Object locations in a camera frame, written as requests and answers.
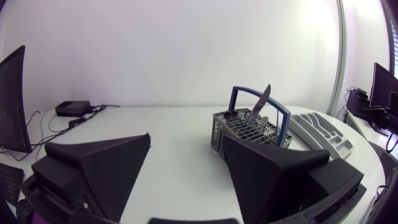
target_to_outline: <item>black device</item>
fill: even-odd
[[[23,179],[24,170],[0,163],[0,195],[13,206],[17,205]]]
[[[89,101],[64,101],[55,108],[57,116],[75,116],[81,118],[86,114]]]
[[[370,101],[365,91],[357,88],[351,90],[348,95],[347,109],[356,117],[366,119],[366,115],[363,112],[365,107],[368,107]]]
[[[30,153],[22,99],[24,54],[21,46],[0,63],[0,147]]]
[[[366,120],[372,128],[383,135],[388,136],[386,129],[390,123],[390,117],[387,111],[381,106],[369,106],[363,109]]]
[[[26,199],[49,223],[120,221],[150,148],[150,136],[83,144],[45,145],[21,185]]]
[[[388,113],[398,116],[398,93],[390,93],[390,107],[387,111]]]
[[[31,224],[34,214],[33,207],[26,199],[22,199],[17,204],[17,219],[20,224]]]
[[[365,191],[363,174],[340,158],[328,163],[327,150],[295,151],[228,136],[223,149],[245,223],[336,223]]]

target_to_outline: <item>black box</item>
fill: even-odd
[[[81,118],[90,106],[89,101],[64,101],[55,108],[57,116],[75,116]]]
[[[347,109],[351,112],[355,117],[362,118],[367,120],[367,117],[364,114],[363,109],[368,107],[370,101],[368,100],[368,96],[358,94],[356,91],[350,91],[347,101]]]

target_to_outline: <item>computer monitor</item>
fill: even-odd
[[[390,107],[390,92],[398,92],[398,79],[378,63],[374,63],[371,106]]]
[[[0,147],[30,153],[22,100],[24,54],[21,46],[0,63]]]
[[[338,223],[362,197],[363,174],[327,150],[296,151],[224,137],[244,223]]]
[[[48,223],[119,222],[149,148],[149,134],[47,143],[47,155],[20,188]]]

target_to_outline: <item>black cable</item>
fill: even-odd
[[[392,149],[388,150],[388,144],[390,143],[390,140],[391,140],[391,137],[392,137],[393,134],[394,134],[394,133],[391,133],[391,134],[390,134],[390,137],[388,137],[388,141],[387,141],[387,144],[386,144],[386,151],[387,151],[387,153],[391,153],[391,152],[394,150],[394,148],[397,146],[397,143],[398,143],[398,139],[397,139],[397,140],[396,140],[396,143],[394,144],[394,146],[392,147]]]
[[[27,122],[26,126],[29,125],[30,121],[32,121],[32,118],[33,118],[33,116],[34,116],[36,113],[39,113],[39,114],[40,114],[39,111],[33,112],[32,116],[30,117],[30,119],[29,119],[29,121]],[[8,153],[8,154],[10,154],[10,155],[12,156],[12,158],[14,158],[16,161],[21,161],[21,160],[25,159],[25,158],[29,155],[29,153],[27,153],[27,154],[24,155],[22,158],[17,159],[17,158],[13,155],[13,153],[11,153],[11,152],[8,151],[8,150],[7,150],[7,151],[0,152],[0,153]]]
[[[88,118],[82,120],[82,122],[87,121],[87,120],[93,118],[95,115],[97,115],[99,112],[103,111],[105,108],[106,108],[106,105],[101,105],[101,108],[100,108],[100,109],[96,110],[96,111],[94,112],[94,114],[91,115],[90,117],[88,117]],[[78,125],[81,124],[82,122],[80,122],[80,123],[78,123],[78,124],[76,124],[76,125],[74,125],[74,126],[71,126],[70,128],[66,128],[66,129],[64,129],[64,130],[61,130],[61,131],[60,131],[59,133],[57,133],[57,134],[53,134],[53,135],[51,135],[51,136],[47,136],[46,138],[42,138],[42,140],[40,140],[37,144],[31,144],[31,146],[41,146],[41,145],[43,145],[43,144],[46,144],[46,143],[50,142],[51,140],[55,139],[56,137],[58,137],[58,136],[60,136],[60,135],[62,135],[62,134],[67,133],[68,131],[70,131],[70,130],[73,129],[74,127],[78,126]]]
[[[388,188],[388,186],[387,185],[380,185],[380,186],[378,186],[377,187],[377,189],[376,189],[376,193],[377,193],[377,198],[375,199],[375,201],[374,201],[374,203],[377,203],[377,201],[381,198],[381,195],[379,194],[379,188]]]
[[[346,104],[341,108],[341,110],[338,112],[338,114],[335,116],[335,118],[337,118],[340,115],[340,113],[344,110],[344,107],[347,106],[348,102],[347,102],[346,96],[349,93],[349,91],[350,91],[349,89],[350,88],[355,88],[355,86],[349,87],[348,89],[346,89],[346,94],[344,95],[344,100],[346,101]]]
[[[39,112],[39,111],[33,112],[32,116],[30,116],[30,119],[29,119],[29,121],[27,122],[26,126],[29,125],[30,121],[32,121],[32,118],[33,118],[33,116],[34,116],[36,113],[40,113],[40,112]]]
[[[120,107],[120,106],[118,106],[118,105],[98,105],[98,106],[89,106],[89,108],[99,108],[99,107],[108,107],[108,106],[113,106],[113,107]]]
[[[22,157],[22,158],[20,158],[20,159],[17,159],[10,151],[4,151],[4,152],[0,152],[0,153],[8,153],[8,154],[10,154],[16,161],[21,161],[21,160],[23,160],[23,159],[25,159],[25,157],[27,157],[28,155],[29,155],[29,153],[27,153],[26,155],[24,155],[24,157]]]
[[[50,123],[51,123],[51,121],[54,119],[54,117],[56,117],[56,116],[57,116],[56,114],[55,114],[54,116],[52,116],[52,118],[51,118],[50,121],[49,121],[49,130],[50,130],[51,132],[53,132],[53,133],[59,133],[59,132],[63,131],[63,130],[54,131],[54,130],[52,130],[52,129],[50,128]]]

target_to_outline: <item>keyboard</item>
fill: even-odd
[[[0,163],[0,196],[17,206],[19,185],[24,179],[24,170]]]

